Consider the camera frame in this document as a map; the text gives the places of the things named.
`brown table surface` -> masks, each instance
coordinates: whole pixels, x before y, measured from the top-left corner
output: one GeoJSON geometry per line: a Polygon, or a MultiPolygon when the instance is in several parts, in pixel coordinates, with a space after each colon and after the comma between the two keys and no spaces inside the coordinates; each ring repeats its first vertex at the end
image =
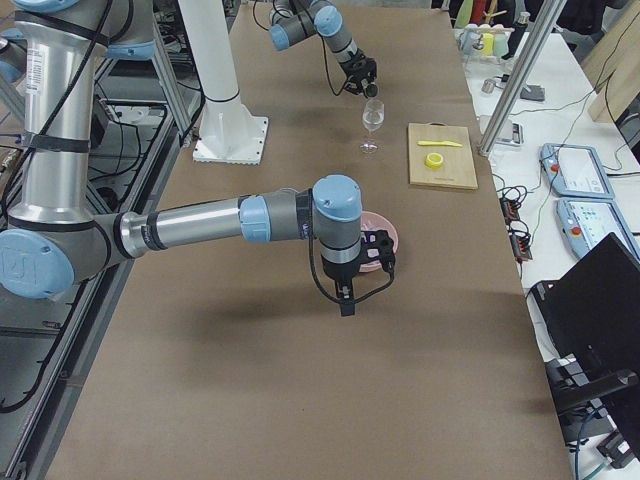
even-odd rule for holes
{"type": "Polygon", "coordinates": [[[409,186],[409,122],[479,139],[446,14],[342,12],[379,64],[380,151],[358,151],[364,100],[328,91],[320,41],[277,53],[244,5],[232,43],[244,103],[271,119],[263,161],[186,152],[161,206],[344,173],[399,232],[396,283],[341,318],[304,242],[138,260],[49,479],[571,478],[489,165],[478,191],[409,186]]]}

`yellow knife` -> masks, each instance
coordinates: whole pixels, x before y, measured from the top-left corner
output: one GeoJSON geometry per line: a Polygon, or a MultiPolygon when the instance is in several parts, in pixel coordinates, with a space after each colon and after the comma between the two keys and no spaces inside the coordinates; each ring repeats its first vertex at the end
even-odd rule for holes
{"type": "Polygon", "coordinates": [[[435,142],[432,140],[420,140],[418,142],[420,147],[462,147],[461,143],[451,142],[449,140],[444,140],[442,142],[435,142]]]}

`barcode label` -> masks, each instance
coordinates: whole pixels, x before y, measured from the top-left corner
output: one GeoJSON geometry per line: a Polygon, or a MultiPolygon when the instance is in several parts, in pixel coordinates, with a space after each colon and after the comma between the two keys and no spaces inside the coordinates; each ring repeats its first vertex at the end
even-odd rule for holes
{"type": "Polygon", "coordinates": [[[44,54],[35,48],[27,51],[26,92],[29,95],[40,95],[44,83],[44,54]]]}

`computer monitor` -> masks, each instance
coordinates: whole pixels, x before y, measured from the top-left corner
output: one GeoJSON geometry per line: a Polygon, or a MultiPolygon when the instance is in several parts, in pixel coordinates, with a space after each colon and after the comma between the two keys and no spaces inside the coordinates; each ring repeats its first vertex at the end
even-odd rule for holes
{"type": "MultiPolygon", "coordinates": [[[[544,303],[558,353],[573,354],[590,381],[623,369],[640,375],[640,264],[614,234],[554,282],[544,303]]],[[[600,400],[640,458],[640,386],[600,400]]]]}

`white desk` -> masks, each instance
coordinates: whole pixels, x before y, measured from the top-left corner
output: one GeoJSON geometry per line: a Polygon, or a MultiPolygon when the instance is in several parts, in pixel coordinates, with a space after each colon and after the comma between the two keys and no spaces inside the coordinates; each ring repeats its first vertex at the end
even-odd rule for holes
{"type": "MultiPolygon", "coordinates": [[[[491,115],[500,98],[501,90],[496,88],[492,94],[485,94],[482,93],[481,87],[485,79],[505,73],[503,66],[498,65],[495,59],[471,59],[466,63],[465,71],[476,114],[491,115]]],[[[550,36],[527,83],[545,87],[546,101],[539,103],[518,100],[513,113],[563,107],[585,97],[592,90],[580,66],[558,34],[550,36]]],[[[591,120],[588,108],[595,97],[596,94],[592,93],[585,101],[559,112],[523,113],[511,117],[514,122],[524,126],[525,144],[520,148],[496,145],[490,156],[493,172],[501,176],[507,186],[525,185],[529,190],[534,189],[541,174],[538,160],[540,147],[544,143],[563,143],[581,111],[583,113],[566,143],[595,147],[605,165],[616,167],[614,152],[625,142],[613,124],[595,123],[591,120]]],[[[620,172],[640,170],[627,147],[618,152],[618,158],[623,165],[620,172]]],[[[640,231],[640,177],[612,178],[611,183],[618,206],[629,227],[634,232],[640,231]]],[[[496,186],[502,186],[500,180],[496,179],[496,186]]],[[[523,264],[522,286],[527,291],[540,280],[562,277],[577,261],[563,237],[555,214],[557,197],[552,193],[541,209],[548,194],[549,182],[543,176],[541,187],[527,196],[519,211],[521,218],[532,231],[540,212],[540,226],[531,248],[533,260],[523,264]]],[[[529,310],[542,356],[545,361],[550,360],[555,356],[553,347],[532,299],[529,299],[529,310]]],[[[602,461],[602,456],[595,449],[599,442],[600,437],[594,437],[580,450],[580,478],[590,473],[602,461]]],[[[569,457],[573,465],[573,454],[569,457]]],[[[640,462],[633,460],[624,470],[607,468],[597,478],[637,480],[640,478],[640,462]]]]}

